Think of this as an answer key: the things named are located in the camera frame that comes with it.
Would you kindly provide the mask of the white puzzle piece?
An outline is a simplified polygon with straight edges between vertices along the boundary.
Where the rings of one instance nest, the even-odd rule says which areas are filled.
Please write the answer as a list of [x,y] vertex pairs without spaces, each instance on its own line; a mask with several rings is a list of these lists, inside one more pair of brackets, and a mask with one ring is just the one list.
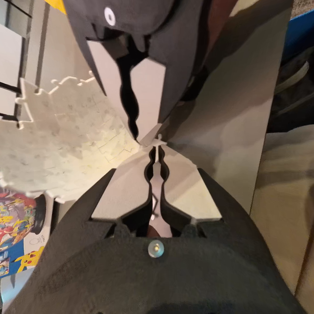
[[157,138],[152,141],[152,146],[155,147],[155,163],[159,162],[159,146],[161,145],[167,146],[167,142],[162,140],[162,134],[158,134]]

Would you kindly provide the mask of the blue object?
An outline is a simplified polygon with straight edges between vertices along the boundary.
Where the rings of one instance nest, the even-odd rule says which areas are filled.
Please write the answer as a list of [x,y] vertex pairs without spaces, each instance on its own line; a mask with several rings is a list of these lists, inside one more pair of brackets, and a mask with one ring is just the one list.
[[296,54],[314,45],[314,10],[310,10],[288,23],[282,60],[288,60]]

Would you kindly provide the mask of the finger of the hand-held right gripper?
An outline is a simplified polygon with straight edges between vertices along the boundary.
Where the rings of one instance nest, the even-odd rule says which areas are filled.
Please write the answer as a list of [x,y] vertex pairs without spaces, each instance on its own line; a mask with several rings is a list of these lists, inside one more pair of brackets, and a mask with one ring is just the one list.
[[89,50],[112,108],[136,141],[139,107],[131,88],[132,59],[123,40],[87,40]]
[[159,113],[165,73],[164,65],[148,57],[130,71],[135,104],[128,110],[128,126],[140,145],[151,145],[162,127]]

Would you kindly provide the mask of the partly built puzzle ball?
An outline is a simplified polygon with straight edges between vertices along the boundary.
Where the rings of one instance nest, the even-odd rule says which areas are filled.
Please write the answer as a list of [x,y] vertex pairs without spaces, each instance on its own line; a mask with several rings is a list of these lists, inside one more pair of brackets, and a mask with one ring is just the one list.
[[46,92],[21,79],[18,121],[0,122],[1,187],[78,199],[141,147],[95,77],[53,80]]

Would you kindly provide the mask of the blue puzzle box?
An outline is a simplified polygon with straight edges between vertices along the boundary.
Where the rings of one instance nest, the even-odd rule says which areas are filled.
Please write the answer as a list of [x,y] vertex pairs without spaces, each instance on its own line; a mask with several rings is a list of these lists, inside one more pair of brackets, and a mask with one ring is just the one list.
[[51,233],[54,199],[0,191],[0,278],[34,268]]

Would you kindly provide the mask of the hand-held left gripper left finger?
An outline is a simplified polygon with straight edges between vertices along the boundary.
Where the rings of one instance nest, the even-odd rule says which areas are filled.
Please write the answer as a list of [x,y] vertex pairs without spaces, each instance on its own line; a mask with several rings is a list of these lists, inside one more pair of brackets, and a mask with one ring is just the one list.
[[115,170],[91,215],[95,222],[123,224],[136,236],[147,236],[153,211],[151,178],[156,148],[148,146]]

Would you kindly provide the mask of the dark shoe with pale sole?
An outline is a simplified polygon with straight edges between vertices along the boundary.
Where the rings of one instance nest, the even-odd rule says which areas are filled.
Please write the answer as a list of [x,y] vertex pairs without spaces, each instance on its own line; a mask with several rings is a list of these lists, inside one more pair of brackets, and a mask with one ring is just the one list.
[[283,92],[284,90],[290,88],[291,86],[297,84],[308,73],[309,67],[310,67],[309,62],[306,61],[304,65],[295,74],[293,74],[280,84],[277,84],[274,90],[274,95],[277,95]]

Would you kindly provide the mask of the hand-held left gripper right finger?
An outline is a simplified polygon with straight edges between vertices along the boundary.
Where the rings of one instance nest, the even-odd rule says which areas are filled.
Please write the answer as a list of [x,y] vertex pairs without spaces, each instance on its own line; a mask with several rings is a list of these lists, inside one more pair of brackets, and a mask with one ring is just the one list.
[[160,212],[176,232],[187,225],[220,221],[215,204],[197,166],[166,145],[158,147],[160,175],[163,178]]

